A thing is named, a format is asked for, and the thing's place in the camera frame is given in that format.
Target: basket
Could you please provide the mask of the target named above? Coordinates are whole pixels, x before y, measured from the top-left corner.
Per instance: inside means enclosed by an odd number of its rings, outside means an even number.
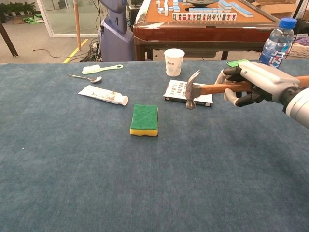
[[[290,50],[289,56],[309,58],[309,46],[294,44]]]

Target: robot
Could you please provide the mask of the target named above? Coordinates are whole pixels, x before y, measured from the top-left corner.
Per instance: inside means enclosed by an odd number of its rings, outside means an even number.
[[[136,60],[133,33],[127,29],[127,0],[100,0],[108,16],[102,21],[98,35],[103,61]]]
[[[299,87],[299,80],[274,67],[255,62],[241,62],[237,67],[223,69],[215,84],[247,81],[252,92],[238,98],[230,89],[225,99],[243,107],[262,100],[283,105],[283,112],[309,129],[309,88]]]

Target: green scouring pad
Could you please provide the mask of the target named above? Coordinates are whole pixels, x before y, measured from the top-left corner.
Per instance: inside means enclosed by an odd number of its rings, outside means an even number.
[[[156,105],[134,105],[130,134],[158,135],[158,107]]]

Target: paper cup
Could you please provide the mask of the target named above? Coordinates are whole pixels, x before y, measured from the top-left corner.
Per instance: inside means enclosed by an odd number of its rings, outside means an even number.
[[[168,76],[179,76],[182,69],[184,51],[176,48],[164,52],[166,74]]]

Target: spoon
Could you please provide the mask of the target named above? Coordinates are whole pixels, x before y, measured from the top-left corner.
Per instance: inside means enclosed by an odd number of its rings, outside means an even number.
[[[66,74],[66,76],[87,79],[91,83],[100,83],[100,82],[102,82],[102,77],[101,76],[98,76],[97,78],[87,78],[87,77],[76,76],[76,75],[72,75],[72,74]]]

